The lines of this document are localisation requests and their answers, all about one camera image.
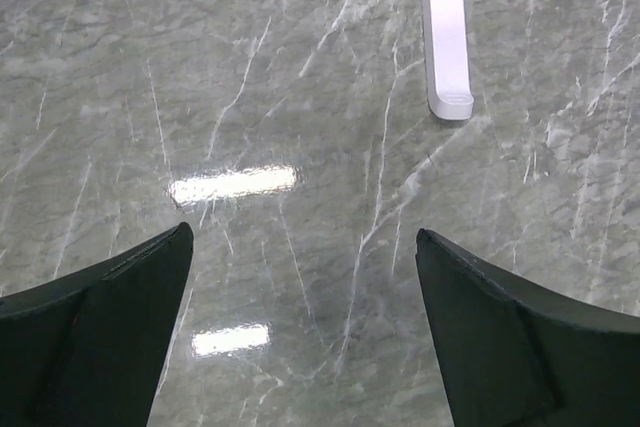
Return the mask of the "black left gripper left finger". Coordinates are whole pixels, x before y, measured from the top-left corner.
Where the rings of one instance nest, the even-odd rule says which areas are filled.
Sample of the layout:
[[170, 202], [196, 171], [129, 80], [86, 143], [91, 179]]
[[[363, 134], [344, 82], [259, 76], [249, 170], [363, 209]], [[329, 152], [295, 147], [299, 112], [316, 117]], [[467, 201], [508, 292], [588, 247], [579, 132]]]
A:
[[188, 223], [1, 299], [4, 426], [144, 426], [193, 257]]

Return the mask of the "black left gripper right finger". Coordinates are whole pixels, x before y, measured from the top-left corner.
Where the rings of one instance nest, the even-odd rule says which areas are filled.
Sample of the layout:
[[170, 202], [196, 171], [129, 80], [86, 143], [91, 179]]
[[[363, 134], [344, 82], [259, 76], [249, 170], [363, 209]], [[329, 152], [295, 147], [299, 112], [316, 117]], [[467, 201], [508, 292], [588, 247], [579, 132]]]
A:
[[416, 264], [457, 426], [636, 426], [639, 320], [422, 229]]

